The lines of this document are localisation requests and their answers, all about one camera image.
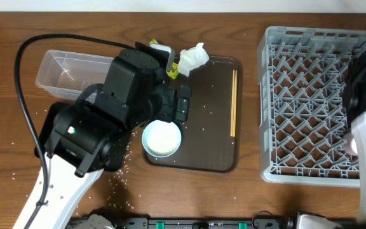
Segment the light blue rice bowl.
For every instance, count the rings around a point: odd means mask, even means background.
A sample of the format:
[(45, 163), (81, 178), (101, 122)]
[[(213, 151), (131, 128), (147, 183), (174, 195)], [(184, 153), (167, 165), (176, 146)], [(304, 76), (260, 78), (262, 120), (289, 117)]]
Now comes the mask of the light blue rice bowl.
[(154, 120), (148, 124), (142, 134), (142, 145), (145, 151), (157, 158), (174, 154), (181, 141), (181, 131), (173, 122)]

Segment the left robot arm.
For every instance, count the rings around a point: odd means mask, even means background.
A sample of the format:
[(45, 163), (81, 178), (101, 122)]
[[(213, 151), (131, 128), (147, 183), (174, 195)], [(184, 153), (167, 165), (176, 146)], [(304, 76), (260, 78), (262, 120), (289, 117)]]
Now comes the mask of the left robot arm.
[(168, 85), (174, 58), (165, 45), (124, 49), (103, 83), (51, 106), (39, 135), (43, 165), (16, 228), (64, 228), (102, 173), (121, 167), (135, 128), (187, 120), (190, 88)]

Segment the pink white cup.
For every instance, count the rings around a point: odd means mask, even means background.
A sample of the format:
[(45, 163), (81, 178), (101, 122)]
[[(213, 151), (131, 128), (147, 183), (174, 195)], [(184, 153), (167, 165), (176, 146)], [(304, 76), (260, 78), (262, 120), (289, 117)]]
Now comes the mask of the pink white cup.
[(344, 150), (347, 154), (352, 156), (358, 156), (358, 150), (356, 147), (356, 141), (351, 132), (348, 132), (344, 135), (343, 139), (346, 141), (344, 145)]

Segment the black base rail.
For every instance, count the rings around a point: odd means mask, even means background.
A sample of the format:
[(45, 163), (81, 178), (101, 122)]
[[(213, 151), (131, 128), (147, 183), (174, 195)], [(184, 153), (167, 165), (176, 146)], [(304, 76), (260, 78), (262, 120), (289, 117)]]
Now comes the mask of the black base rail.
[(321, 215), (297, 212), (289, 216), (274, 216), (258, 212), (251, 219), (120, 219), (108, 214), (91, 213), (87, 217), (72, 218), (66, 228), (114, 229), (275, 229), (275, 228), (354, 228), (353, 220), (329, 219)]

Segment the grey dishwasher rack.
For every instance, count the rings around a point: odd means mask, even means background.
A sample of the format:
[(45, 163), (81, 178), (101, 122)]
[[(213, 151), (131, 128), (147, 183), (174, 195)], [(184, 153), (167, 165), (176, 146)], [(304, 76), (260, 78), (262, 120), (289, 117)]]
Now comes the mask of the grey dishwasher rack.
[(342, 91), (366, 31), (268, 27), (257, 47), (259, 165), (268, 183), (357, 188)]

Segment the wooden chopstick right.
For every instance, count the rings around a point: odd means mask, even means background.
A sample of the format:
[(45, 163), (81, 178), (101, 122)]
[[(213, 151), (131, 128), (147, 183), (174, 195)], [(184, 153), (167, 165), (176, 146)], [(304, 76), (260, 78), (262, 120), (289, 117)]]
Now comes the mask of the wooden chopstick right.
[(235, 98), (234, 98), (234, 101), (235, 101), (235, 107), (234, 107), (234, 111), (235, 111), (235, 126), (234, 126), (234, 130), (235, 130), (235, 136), (236, 136), (236, 101), (237, 101), (237, 82), (238, 82), (238, 72), (236, 70), (236, 79), (235, 79)]

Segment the wooden chopstick left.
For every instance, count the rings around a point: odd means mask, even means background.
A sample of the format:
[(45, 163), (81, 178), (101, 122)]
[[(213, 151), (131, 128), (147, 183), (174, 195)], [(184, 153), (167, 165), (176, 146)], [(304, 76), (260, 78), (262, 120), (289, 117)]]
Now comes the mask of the wooden chopstick left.
[(234, 130), (234, 126), (235, 126), (235, 111), (234, 111), (234, 107), (235, 107), (235, 79), (236, 79), (236, 70), (233, 70), (233, 75), (232, 75), (232, 85), (231, 85), (231, 122), (230, 122), (230, 137), (235, 137), (235, 130)]

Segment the wooden chopstick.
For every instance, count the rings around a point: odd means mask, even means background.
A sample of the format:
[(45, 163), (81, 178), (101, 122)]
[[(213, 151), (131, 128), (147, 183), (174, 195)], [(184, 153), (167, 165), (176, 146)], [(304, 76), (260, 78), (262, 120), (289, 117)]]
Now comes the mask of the wooden chopstick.
[(235, 130), (235, 136), (236, 136), (236, 101), (237, 101), (237, 82), (238, 82), (238, 72), (236, 70), (236, 79), (235, 79), (235, 98), (234, 98), (234, 101), (235, 101), (235, 107), (234, 107), (234, 111), (235, 111), (235, 126), (234, 126), (234, 130)]
[(236, 70), (233, 70), (233, 75), (232, 75), (232, 85), (231, 85), (231, 122), (230, 122), (230, 137), (235, 137), (235, 130), (234, 130), (234, 126), (235, 126), (235, 111), (234, 111), (234, 107), (235, 107), (235, 79), (236, 79)]

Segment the crumpled white napkin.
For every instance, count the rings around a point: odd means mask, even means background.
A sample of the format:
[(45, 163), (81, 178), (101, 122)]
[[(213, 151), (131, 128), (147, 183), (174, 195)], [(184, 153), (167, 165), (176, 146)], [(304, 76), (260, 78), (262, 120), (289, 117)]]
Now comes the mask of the crumpled white napkin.
[(204, 43), (198, 43), (195, 47), (180, 52), (177, 68), (180, 74), (188, 77), (192, 70), (208, 62), (209, 56), (203, 46)]

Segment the black rectangular tray bin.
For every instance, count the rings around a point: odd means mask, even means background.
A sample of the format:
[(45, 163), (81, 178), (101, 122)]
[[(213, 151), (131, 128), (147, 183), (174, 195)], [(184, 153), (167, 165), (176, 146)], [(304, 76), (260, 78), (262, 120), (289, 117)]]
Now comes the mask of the black rectangular tray bin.
[(121, 168), (131, 131), (91, 102), (53, 103), (39, 140), (49, 158), (57, 155), (75, 167), (75, 175)]

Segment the dark brown serving tray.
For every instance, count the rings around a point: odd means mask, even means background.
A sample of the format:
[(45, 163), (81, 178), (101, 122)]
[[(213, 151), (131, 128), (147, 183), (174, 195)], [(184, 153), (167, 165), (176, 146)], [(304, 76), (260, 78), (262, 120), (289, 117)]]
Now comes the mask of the dark brown serving tray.
[(174, 154), (165, 158), (144, 151), (148, 164), (216, 173), (228, 173), (236, 167), (240, 128), (236, 127), (236, 137), (230, 137), (233, 70), (238, 72), (236, 124), (240, 124), (242, 64), (234, 57), (210, 56), (188, 77), (178, 76), (170, 82), (172, 88), (191, 88), (188, 119), (178, 125), (182, 142)]

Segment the yellow silver snack wrapper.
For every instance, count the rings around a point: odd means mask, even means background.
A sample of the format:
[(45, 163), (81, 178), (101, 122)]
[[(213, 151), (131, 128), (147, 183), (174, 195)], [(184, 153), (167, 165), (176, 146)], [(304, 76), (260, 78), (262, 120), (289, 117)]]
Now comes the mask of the yellow silver snack wrapper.
[(167, 75), (171, 79), (175, 80), (179, 74), (179, 72), (177, 70), (178, 64), (176, 62), (174, 62), (175, 51), (172, 48), (170, 48), (169, 46), (161, 45), (155, 39), (152, 39), (150, 41), (149, 46), (151, 48), (154, 48), (155, 50), (159, 50), (161, 52), (166, 52), (168, 54), (168, 62), (165, 67), (165, 70), (166, 70)]

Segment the clear plastic container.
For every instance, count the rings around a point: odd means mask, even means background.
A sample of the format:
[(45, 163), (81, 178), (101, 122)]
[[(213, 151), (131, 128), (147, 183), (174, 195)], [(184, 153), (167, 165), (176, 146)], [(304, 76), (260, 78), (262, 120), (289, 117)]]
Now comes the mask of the clear plastic container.
[(89, 85), (103, 83), (112, 57), (48, 50), (35, 84), (59, 99), (76, 100)]

